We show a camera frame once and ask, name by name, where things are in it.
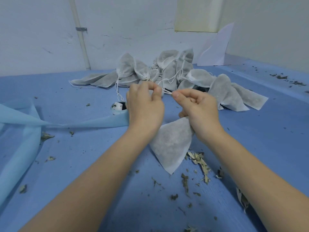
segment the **left hand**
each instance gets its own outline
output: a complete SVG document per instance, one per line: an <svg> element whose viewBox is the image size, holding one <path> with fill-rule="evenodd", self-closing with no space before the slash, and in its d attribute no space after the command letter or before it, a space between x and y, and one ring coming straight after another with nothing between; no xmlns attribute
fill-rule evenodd
<svg viewBox="0 0 309 232"><path fill-rule="evenodd" d="M132 84L127 92L129 128L143 134L149 141L162 125L164 104L161 100L162 88L156 83L145 81Z"/></svg>

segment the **fingernail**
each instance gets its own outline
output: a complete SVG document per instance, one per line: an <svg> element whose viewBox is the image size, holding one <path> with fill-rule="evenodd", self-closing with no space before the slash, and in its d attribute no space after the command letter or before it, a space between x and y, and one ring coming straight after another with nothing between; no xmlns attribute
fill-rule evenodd
<svg viewBox="0 0 309 232"><path fill-rule="evenodd" d="M174 92L172 92L172 96L173 96L173 98L177 98L179 96L179 93L174 91Z"/></svg>

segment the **light blue fabric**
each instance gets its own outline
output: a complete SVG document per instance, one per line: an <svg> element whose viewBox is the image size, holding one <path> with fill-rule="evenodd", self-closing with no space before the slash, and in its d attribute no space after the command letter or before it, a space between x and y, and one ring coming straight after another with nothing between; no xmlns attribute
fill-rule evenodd
<svg viewBox="0 0 309 232"><path fill-rule="evenodd" d="M22 108L29 108L29 114L27 115L16 110ZM25 128L20 146L0 174L0 206L27 168L35 160L41 139L41 126L58 126L63 128L122 127L129 125L129 114L126 111L119 115L101 117L79 123L67 125L52 124L40 119L33 102L28 99L0 104L0 131L6 123L25 125Z"/></svg>

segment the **right hand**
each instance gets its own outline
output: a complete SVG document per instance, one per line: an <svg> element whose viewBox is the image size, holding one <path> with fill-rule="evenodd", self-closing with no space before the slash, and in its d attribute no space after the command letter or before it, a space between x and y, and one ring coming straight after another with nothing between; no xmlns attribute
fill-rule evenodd
<svg viewBox="0 0 309 232"><path fill-rule="evenodd" d="M176 90L172 93L182 106L179 117L189 116L190 124L201 141L208 141L215 132L223 131L219 122L216 99L208 93L195 89Z"/></svg>

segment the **white pipe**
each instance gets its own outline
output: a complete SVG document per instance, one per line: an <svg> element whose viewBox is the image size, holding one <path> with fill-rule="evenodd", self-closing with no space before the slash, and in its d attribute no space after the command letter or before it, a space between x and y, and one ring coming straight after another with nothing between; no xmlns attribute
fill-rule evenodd
<svg viewBox="0 0 309 232"><path fill-rule="evenodd" d="M74 19L74 22L75 22L75 27L81 27L80 22L79 22L79 18L78 18L76 5L75 5L75 0L69 0L69 2L70 2L72 14L73 14L73 19ZM84 42L83 32L77 31L77 35L78 35L78 38L79 38L80 46L82 48L86 70L91 70L89 58L88 58L88 55L87 55L87 50L86 50L86 46L85 46L85 42Z"/></svg>

